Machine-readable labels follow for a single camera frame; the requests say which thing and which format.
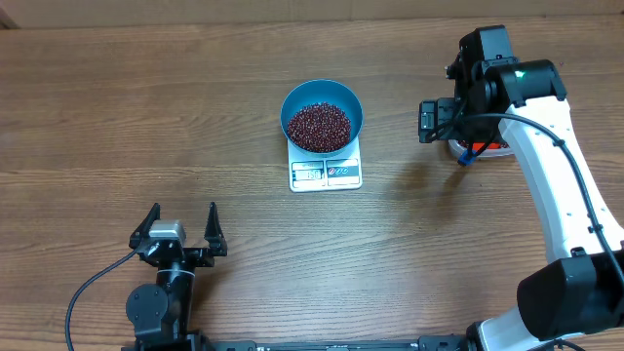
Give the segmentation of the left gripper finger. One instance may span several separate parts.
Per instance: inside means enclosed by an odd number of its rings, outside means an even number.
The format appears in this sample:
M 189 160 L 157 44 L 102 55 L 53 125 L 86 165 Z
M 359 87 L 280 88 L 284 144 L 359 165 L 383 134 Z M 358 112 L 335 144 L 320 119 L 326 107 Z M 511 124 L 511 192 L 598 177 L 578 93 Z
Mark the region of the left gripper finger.
M 204 239 L 208 243 L 211 256 L 227 256 L 228 248 L 224 238 L 215 202 L 210 202 L 209 215 L 205 228 Z
M 149 230 L 152 224 L 160 219 L 161 207 L 158 203 L 155 203 L 150 209 L 148 215 L 140 223 L 140 225 L 133 231 L 129 239 L 129 248 L 135 250 L 139 247 L 143 239 L 149 236 Z

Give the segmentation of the orange measuring scoop blue handle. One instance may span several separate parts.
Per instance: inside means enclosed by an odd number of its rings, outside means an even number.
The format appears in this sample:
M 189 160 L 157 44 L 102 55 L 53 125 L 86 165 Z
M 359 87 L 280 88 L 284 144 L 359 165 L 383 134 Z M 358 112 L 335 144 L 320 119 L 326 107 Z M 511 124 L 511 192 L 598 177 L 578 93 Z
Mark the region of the orange measuring scoop blue handle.
M 451 153 L 457 157 L 457 163 L 462 166 L 470 166 L 477 160 L 493 159 L 511 156 L 513 151 L 504 142 L 469 143 L 468 141 L 451 140 L 448 143 Z

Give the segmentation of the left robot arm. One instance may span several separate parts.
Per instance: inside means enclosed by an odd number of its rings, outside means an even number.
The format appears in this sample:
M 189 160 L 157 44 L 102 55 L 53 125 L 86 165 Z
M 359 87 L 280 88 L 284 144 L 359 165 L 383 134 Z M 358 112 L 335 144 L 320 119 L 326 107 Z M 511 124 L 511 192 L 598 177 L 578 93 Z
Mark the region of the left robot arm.
M 130 236 L 130 249 L 157 269 L 156 282 L 135 288 L 126 302 L 126 314 L 134 326 L 135 350 L 214 348 L 201 331 L 189 328 L 195 270 L 212 268 L 216 257 L 227 255 L 214 202 L 209 205 L 204 239 L 205 247 L 186 247 L 182 223 L 162 219 L 159 204 L 152 206 Z

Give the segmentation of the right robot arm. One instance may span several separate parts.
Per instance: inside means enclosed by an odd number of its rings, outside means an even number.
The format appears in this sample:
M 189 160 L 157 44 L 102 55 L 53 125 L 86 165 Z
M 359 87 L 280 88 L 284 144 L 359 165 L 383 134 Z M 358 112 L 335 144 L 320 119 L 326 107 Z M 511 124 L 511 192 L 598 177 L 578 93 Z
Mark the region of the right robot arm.
M 509 146 L 541 221 L 547 264 L 523 279 L 516 305 L 436 337 L 458 350 L 573 348 L 576 337 L 623 324 L 623 229 L 609 211 L 576 139 L 554 63 L 520 61 L 502 25 L 464 36 L 446 69 L 452 97 L 419 106 L 421 142 L 463 140 L 470 165 L 495 142 Z

